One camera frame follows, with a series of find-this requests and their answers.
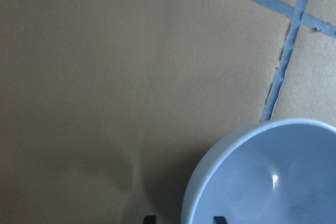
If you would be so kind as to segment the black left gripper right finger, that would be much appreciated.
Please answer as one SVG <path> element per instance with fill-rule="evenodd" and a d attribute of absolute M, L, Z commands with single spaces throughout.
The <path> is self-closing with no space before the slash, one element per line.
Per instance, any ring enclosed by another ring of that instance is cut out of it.
<path fill-rule="evenodd" d="M 214 224 L 226 224 L 226 218 L 224 216 L 214 216 Z"/>

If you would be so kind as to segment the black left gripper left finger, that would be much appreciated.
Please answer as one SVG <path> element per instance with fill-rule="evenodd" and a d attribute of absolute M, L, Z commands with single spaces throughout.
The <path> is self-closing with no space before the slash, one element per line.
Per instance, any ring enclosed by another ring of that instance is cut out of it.
<path fill-rule="evenodd" d="M 143 219 L 143 224 L 156 224 L 156 216 L 155 215 L 147 215 Z"/>

